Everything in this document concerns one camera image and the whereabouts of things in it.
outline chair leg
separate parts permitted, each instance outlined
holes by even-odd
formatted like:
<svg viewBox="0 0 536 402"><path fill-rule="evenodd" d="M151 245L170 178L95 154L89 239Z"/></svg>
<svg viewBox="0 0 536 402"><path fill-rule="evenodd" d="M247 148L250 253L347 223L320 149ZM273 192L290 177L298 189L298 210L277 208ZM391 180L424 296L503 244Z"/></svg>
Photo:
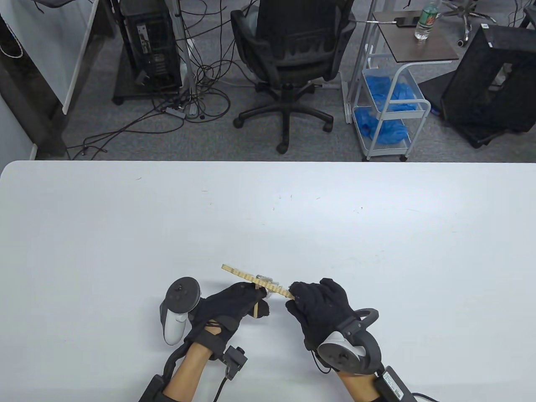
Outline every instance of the chair leg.
<svg viewBox="0 0 536 402"><path fill-rule="evenodd" d="M291 140L291 113L288 109L283 109L283 138L280 144L276 147L276 151L284 155L288 151L288 144Z"/></svg>
<svg viewBox="0 0 536 402"><path fill-rule="evenodd" d="M316 110L305 105L291 105L291 111L295 113L304 113L306 115L319 118L320 120L323 120L326 123L324 124L324 128L323 128L325 132L331 132L331 130L333 130L333 116L332 115L329 115L327 113L324 113L323 111Z"/></svg>
<svg viewBox="0 0 536 402"><path fill-rule="evenodd" d="M447 12L442 12L441 14L439 14L439 18L443 18L443 17L453 17L453 16L457 16L459 14L458 11L447 11Z"/></svg>
<svg viewBox="0 0 536 402"><path fill-rule="evenodd" d="M313 83L308 83L307 85L300 88L298 92L294 95L294 100L297 101L299 98L304 96L306 93L315 93L315 85Z"/></svg>
<svg viewBox="0 0 536 402"><path fill-rule="evenodd" d="M464 23L465 23L465 35L464 35L464 42L469 42L469 37L471 35L471 30L473 29L471 25L471 21L469 21L469 17L467 14L464 14Z"/></svg>
<svg viewBox="0 0 536 402"><path fill-rule="evenodd" d="M452 9L452 10L458 10L458 6L455 5L455 4L452 4L451 2L447 1L447 0L443 0L443 4L446 5L448 8Z"/></svg>
<svg viewBox="0 0 536 402"><path fill-rule="evenodd" d="M263 113L270 113L273 111L281 111L282 107L279 103L274 103L273 105L261 106L252 110L243 111L238 115L240 120L247 120L250 117L261 115Z"/></svg>
<svg viewBox="0 0 536 402"><path fill-rule="evenodd" d="M469 16L473 17L473 18L487 19L488 21L491 21L491 22L497 24L497 20L495 18L493 18L492 16L489 16L489 15L486 15L486 14L481 14L479 12L470 12Z"/></svg>
<svg viewBox="0 0 536 402"><path fill-rule="evenodd" d="M305 105L292 105L291 111L296 113L304 113L309 116L319 118L320 120L325 121L326 123L333 123L333 116L324 113L323 111L313 109Z"/></svg>
<svg viewBox="0 0 536 402"><path fill-rule="evenodd" d="M274 90L270 87L268 83L256 83L255 92L265 92L270 95L276 102L279 101L279 95L274 92Z"/></svg>

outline chair base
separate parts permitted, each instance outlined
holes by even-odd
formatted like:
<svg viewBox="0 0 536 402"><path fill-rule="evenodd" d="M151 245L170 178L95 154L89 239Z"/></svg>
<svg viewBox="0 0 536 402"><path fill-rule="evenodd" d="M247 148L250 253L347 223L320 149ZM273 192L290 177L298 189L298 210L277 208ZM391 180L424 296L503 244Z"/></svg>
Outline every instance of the chair base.
<svg viewBox="0 0 536 402"><path fill-rule="evenodd" d="M471 39L471 32L473 31L473 25L471 24L470 18L485 19L485 20L488 20L497 24L497 21L495 20L495 18L487 14L475 12L475 8L477 6L475 1L467 0L465 5L455 5L455 4L452 4L450 0L443 0L442 3L446 5L448 8L450 8L451 11L439 14L438 18L459 16L460 18L463 18L464 20L464 24L465 24L464 37L463 39L460 39L458 41L458 46L460 47L465 46L469 42L469 39Z"/></svg>
<svg viewBox="0 0 536 402"><path fill-rule="evenodd" d="M274 98L276 103L243 111L233 121L233 126L235 126L237 129L240 129L244 126L244 121L250 117L264 113L272 113L275 111L281 112L283 115L283 135L281 143L276 147L277 152L279 152L281 155L288 151L288 144L290 142L291 113L304 113L319 118L325 122L323 128L325 132L331 132L331 130L333 130L333 116L309 106L296 103L304 94L312 94L315 92L315 87L313 84L307 84L299 89L294 88L294 86L291 84L285 84L281 88L281 96L270 88L267 83L255 84L255 91L266 92L272 98Z"/></svg>

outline wooden stick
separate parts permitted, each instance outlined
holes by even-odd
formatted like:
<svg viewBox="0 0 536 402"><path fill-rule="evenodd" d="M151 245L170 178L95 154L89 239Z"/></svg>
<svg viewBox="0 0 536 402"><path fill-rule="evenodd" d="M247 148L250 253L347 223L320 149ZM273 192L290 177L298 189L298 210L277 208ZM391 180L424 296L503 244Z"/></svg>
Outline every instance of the wooden stick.
<svg viewBox="0 0 536 402"><path fill-rule="evenodd" d="M253 275L231 268L230 266L225 265L225 264L221 266L221 269L223 269L224 271L230 272L239 278L245 279L249 282L253 282L255 285L263 287L269 290L270 292L278 293L288 299L294 300L294 296L292 295L292 293L290 293L287 289L284 289L282 286L274 285L271 282L255 278Z"/></svg>
<svg viewBox="0 0 536 402"><path fill-rule="evenodd" d="M255 303L253 307L253 318L259 318L259 303Z"/></svg>

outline blue plastic bag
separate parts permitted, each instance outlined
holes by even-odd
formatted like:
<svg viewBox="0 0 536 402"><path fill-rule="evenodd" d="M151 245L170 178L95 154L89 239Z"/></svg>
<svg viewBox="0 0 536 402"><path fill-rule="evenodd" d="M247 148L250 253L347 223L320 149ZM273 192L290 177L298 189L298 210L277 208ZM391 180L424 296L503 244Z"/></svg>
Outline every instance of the blue plastic bag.
<svg viewBox="0 0 536 402"><path fill-rule="evenodd" d="M370 108L357 108L355 119L361 134L372 139L378 127L378 119L371 116L369 111ZM401 120L387 120L382 124L376 143L382 145L397 144L406 138L407 128Z"/></svg>
<svg viewBox="0 0 536 402"><path fill-rule="evenodd" d="M385 107L385 99L391 88L391 78L389 77L367 77L367 84L374 98L374 102L378 106L378 110L382 111ZM404 83L397 83L394 86L393 96L391 100L398 99L415 99L415 94L410 86ZM416 103L402 103L400 105L389 106L388 111L403 111L417 110Z"/></svg>

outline smartphone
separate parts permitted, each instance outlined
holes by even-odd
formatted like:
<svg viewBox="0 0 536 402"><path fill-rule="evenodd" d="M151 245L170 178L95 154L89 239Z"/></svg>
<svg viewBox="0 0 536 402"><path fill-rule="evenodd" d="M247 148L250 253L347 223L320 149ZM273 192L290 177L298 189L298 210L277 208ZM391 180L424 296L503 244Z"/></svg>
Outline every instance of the smartphone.
<svg viewBox="0 0 536 402"><path fill-rule="evenodd" d="M397 17L394 20L399 28L415 28L421 17Z"/></svg>

